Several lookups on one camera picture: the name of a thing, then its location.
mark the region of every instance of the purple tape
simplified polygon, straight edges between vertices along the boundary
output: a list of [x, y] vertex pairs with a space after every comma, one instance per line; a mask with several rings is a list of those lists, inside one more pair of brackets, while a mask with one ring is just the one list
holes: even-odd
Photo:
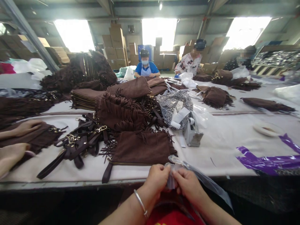
[[261, 170], [269, 175], [277, 175], [276, 169], [300, 168], [300, 156], [256, 157], [244, 146], [237, 147], [245, 157], [236, 157], [246, 168]]
[[300, 154], [300, 147], [293, 142], [287, 133], [283, 136], [279, 136], [279, 138], [283, 143], [287, 144], [291, 149]]

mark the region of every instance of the white tablecloth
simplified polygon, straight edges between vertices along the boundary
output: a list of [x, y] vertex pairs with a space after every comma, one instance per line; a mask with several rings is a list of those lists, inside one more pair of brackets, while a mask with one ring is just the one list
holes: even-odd
[[[274, 97], [272, 90], [275, 87], [277, 86], [267, 85], [267, 87], [262, 87], [260, 90], [247, 93], [241, 93], [238, 90], [229, 90], [229, 92], [237, 98], [271, 98]], [[251, 107], [249, 108], [242, 102], [234, 101], [234, 104], [236, 107], [232, 108], [233, 111], [248, 112], [252, 110]], [[200, 103], [200, 105], [207, 108], [209, 112], [214, 112], [213, 108], [202, 103]], [[80, 113], [89, 112], [88, 110], [70, 109], [70, 106], [70, 102], [62, 102], [52, 107], [48, 112], [78, 112], [79, 115], [55, 115], [36, 118], [41, 118], [48, 124], [55, 125], [58, 128], [63, 128], [68, 125], [69, 128], [67, 132], [63, 134], [66, 135], [77, 127], [78, 122], [75, 119], [80, 117]], [[182, 160], [200, 169], [206, 175], [255, 175], [254, 171], [245, 168], [236, 159], [236, 156], [242, 156], [236, 147], [243, 145], [258, 157], [297, 154], [278, 137], [267, 137], [257, 133], [252, 127], [256, 120], [276, 124], [281, 127], [284, 132], [288, 133], [289, 137], [292, 138], [296, 144], [300, 144], [300, 137], [298, 135], [300, 133], [299, 118], [290, 115], [268, 116], [266, 114], [245, 114], [210, 116], [207, 121], [207, 129], [203, 129], [204, 136], [201, 140], [200, 147], [182, 148], [179, 142], [178, 132], [173, 132], [170, 129], [169, 131], [171, 134], [176, 134], [176, 136], [173, 137], [175, 142], [173, 145], [178, 151], [178, 156]], [[62, 147], [57, 148], [53, 145], [47, 149], [43, 149], [36, 157], [28, 160], [19, 168], [12, 171], [2, 181], [41, 181], [36, 178], [36, 175], [54, 160], [61, 150]], [[102, 156], [93, 157], [90, 155], [84, 158], [83, 161], [85, 164], [84, 167], [78, 170], [73, 161], [63, 160], [63, 162], [42, 181], [101, 181], [108, 162], [106, 161], [106, 163], [104, 163]], [[147, 177], [149, 168], [149, 166], [113, 166], [110, 180], [143, 179]]]

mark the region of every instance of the red fabric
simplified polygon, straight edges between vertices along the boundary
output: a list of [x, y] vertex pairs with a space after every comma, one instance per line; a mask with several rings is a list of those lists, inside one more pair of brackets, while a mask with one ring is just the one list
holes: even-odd
[[204, 225], [188, 200], [182, 196], [165, 194], [157, 205], [160, 206], [153, 209], [147, 225]]
[[3, 73], [3, 74], [5, 74], [5, 73], [8, 73], [8, 74], [16, 73], [13, 70], [13, 66], [11, 64], [9, 64], [9, 63], [3, 63], [3, 62], [1, 62], [0, 66], [1, 66], [1, 73]]

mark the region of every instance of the blue shirt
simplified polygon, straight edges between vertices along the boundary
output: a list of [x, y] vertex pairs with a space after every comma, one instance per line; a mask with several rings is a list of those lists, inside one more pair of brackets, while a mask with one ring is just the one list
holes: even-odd
[[156, 67], [156, 65], [153, 62], [149, 62], [149, 66], [148, 67], [143, 67], [142, 63], [140, 62], [137, 65], [137, 68], [135, 69], [135, 72], [137, 72], [138, 75], [141, 75], [142, 69], [147, 71], [147, 69], [150, 67], [151, 73], [158, 73], [158, 69]]

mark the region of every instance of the beige fabric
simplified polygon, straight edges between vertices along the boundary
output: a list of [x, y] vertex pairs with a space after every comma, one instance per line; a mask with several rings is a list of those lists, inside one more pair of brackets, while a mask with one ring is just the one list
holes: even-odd
[[20, 159], [25, 151], [30, 149], [30, 144], [19, 143], [0, 148], [0, 178], [2, 178]]

